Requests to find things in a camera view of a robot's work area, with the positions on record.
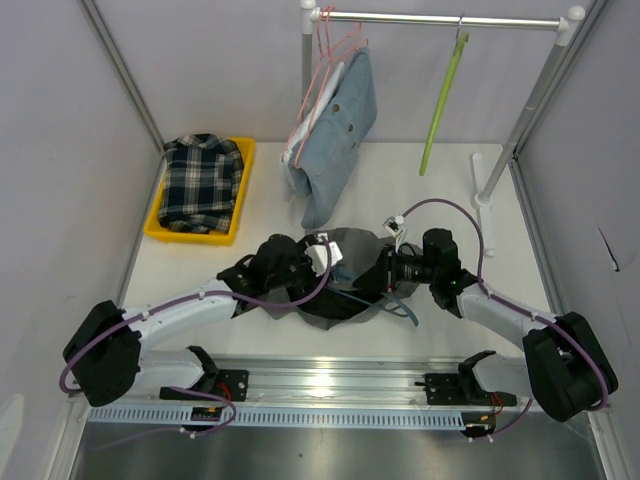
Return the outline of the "grey garment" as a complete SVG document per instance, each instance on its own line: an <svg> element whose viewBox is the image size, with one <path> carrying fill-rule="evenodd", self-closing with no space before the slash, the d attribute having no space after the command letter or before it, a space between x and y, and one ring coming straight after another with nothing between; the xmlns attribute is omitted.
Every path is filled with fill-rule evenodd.
<svg viewBox="0 0 640 480"><path fill-rule="evenodd" d="M302 288L269 287L269 260L271 258L269 238L262 243L256 253L248 254L236 262L217 278L224 281L232 290L256 298L265 304L264 309L275 319L289 312L297 313L308 325L326 330L328 307L322 291L324 287L337 284L339 289L356 290L353 281L376 265L385 246L394 246L390 238L380 238L371 231L358 228L337 228L326 232L336 241L343 253L343 260L331 270L326 283L322 276L316 276L311 285Z"/></svg>

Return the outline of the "white skirt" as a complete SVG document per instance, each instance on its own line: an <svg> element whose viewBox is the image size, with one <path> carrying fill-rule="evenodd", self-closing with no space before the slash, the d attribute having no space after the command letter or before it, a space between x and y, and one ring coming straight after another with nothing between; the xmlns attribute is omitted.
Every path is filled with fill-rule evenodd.
<svg viewBox="0 0 640 480"><path fill-rule="evenodd" d="M283 198L286 202L290 200L296 189L294 176L290 172L291 166L297 167L300 151L304 143L315 127L320 115L324 112L330 100L333 98L337 88L339 87L341 79L343 77L344 63L338 62L336 67L329 66L327 68L316 101L313 107L306 114L305 118L302 119L301 115L304 113L309 101L309 97L313 89L316 77L319 73L319 69L320 67L317 67L307 93L303 96L303 103L298 115L298 126L290 134L286 146L280 156L281 170L284 179Z"/></svg>

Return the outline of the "light blue denim skirt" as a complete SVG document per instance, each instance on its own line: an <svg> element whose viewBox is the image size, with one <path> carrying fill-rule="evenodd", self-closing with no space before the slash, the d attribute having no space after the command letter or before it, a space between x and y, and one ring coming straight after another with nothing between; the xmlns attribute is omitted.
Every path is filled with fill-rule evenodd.
<svg viewBox="0 0 640 480"><path fill-rule="evenodd" d="M355 52L305 145L293 150L286 167L292 192L308 199L301 220L304 229L319 229L330 220L376 117L371 55L364 47Z"/></svg>

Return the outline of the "pink wire hanger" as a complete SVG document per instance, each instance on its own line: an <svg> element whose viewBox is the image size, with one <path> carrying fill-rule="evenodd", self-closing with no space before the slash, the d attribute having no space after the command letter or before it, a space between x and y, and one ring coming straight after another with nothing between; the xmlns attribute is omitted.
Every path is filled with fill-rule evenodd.
<svg viewBox="0 0 640 480"><path fill-rule="evenodd" d="M329 24L316 29L319 60L311 78L311 84L303 96L303 103L297 118L297 127L291 133L287 152L289 161L299 169L300 156L320 115L329 105L345 70L345 61L368 41L362 37L362 26L356 24L340 40L331 41Z"/></svg>
<svg viewBox="0 0 640 480"><path fill-rule="evenodd" d="M316 1L301 1L302 100L294 130L282 155L284 163L299 167L299 158L319 118L323 95L332 74L333 45L329 28L332 9Z"/></svg>

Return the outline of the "blue plastic hanger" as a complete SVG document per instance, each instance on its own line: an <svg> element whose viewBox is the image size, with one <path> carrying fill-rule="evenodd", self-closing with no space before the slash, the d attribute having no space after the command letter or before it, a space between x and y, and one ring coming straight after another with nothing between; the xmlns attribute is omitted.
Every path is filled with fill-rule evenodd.
<svg viewBox="0 0 640 480"><path fill-rule="evenodd" d="M417 288L416 283L400 282L392 293L367 293L362 290L339 289L337 284L327 284L322 291L328 307L325 329L340 322L367 322L378 313L409 319L417 327L418 317L406 303Z"/></svg>

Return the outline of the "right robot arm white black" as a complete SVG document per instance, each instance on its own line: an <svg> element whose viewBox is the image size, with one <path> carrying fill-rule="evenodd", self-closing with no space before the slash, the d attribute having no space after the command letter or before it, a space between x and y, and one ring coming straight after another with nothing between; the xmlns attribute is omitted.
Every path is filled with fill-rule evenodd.
<svg viewBox="0 0 640 480"><path fill-rule="evenodd" d="M419 254L384 247L354 285L391 293L403 282L426 284L442 310L487 328L521 351L519 357L504 357L487 350L462 362L456 389L464 401L475 404L491 393L508 393L535 401L559 422L607 405L619 382L584 316L539 313L490 290L462 267L448 230L430 229L422 242Z"/></svg>

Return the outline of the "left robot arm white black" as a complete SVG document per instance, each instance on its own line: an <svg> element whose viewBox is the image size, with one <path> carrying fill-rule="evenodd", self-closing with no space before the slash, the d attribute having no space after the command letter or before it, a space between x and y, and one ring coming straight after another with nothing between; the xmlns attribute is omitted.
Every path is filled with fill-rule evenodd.
<svg viewBox="0 0 640 480"><path fill-rule="evenodd" d="M224 390L220 370L199 346L161 352L158 345L189 330L231 320L255 308L293 310L315 299L343 256L325 234L301 241L274 234L204 285L157 304L95 305L63 350L59 388L93 407L133 392L204 400Z"/></svg>

